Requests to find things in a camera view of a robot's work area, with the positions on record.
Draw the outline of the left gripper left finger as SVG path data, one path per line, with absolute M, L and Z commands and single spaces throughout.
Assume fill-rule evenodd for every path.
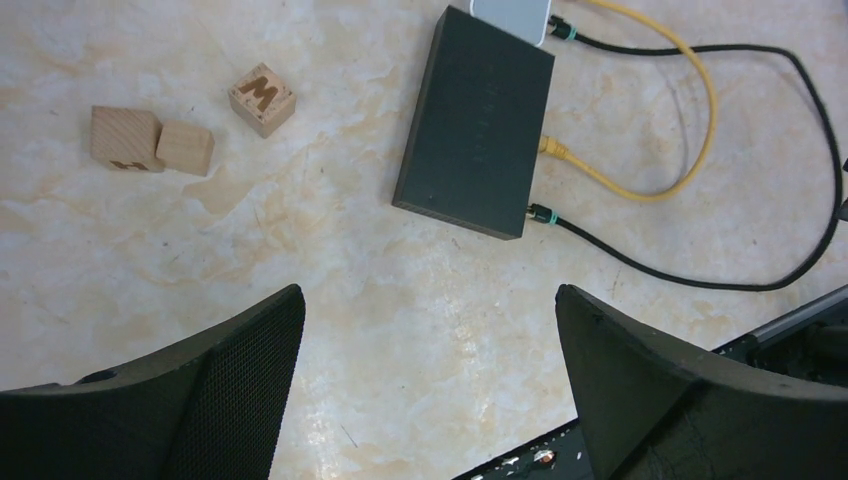
M 306 320 L 290 285 L 68 385 L 1 395 L 5 479 L 265 479 Z

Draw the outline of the black network switch box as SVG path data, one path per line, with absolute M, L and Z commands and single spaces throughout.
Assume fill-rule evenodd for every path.
M 434 31 L 395 207 L 522 236 L 555 58 L 454 6 Z

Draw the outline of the grey card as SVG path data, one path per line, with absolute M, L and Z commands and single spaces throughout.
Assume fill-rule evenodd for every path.
M 551 0 L 470 0 L 469 12 L 474 18 L 540 47 L 551 4 Z

